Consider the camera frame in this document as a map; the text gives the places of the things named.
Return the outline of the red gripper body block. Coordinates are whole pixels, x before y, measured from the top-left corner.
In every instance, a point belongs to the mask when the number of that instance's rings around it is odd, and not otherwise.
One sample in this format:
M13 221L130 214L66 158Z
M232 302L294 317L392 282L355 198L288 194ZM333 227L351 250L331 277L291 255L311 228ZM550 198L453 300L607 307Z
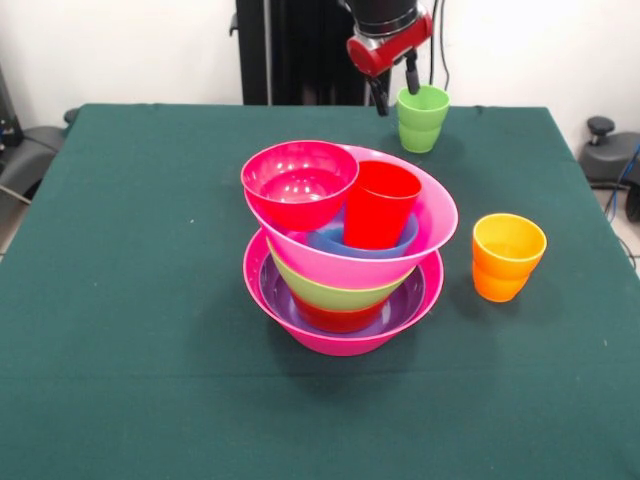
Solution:
M432 31L433 21L428 12L407 12L382 23L356 23L346 49L355 67L365 76L375 78L417 49Z

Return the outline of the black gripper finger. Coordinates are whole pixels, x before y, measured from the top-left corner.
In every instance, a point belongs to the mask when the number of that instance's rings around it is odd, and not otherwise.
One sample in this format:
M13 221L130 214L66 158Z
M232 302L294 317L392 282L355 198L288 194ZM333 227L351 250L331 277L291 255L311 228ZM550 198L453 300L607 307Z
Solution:
M369 77L368 84L371 96L374 100L376 110L379 116L386 117L389 115L388 94L377 77Z
M420 90L420 79L417 69L417 53L407 52L405 54L406 59L406 84L407 89L411 95L416 95Z

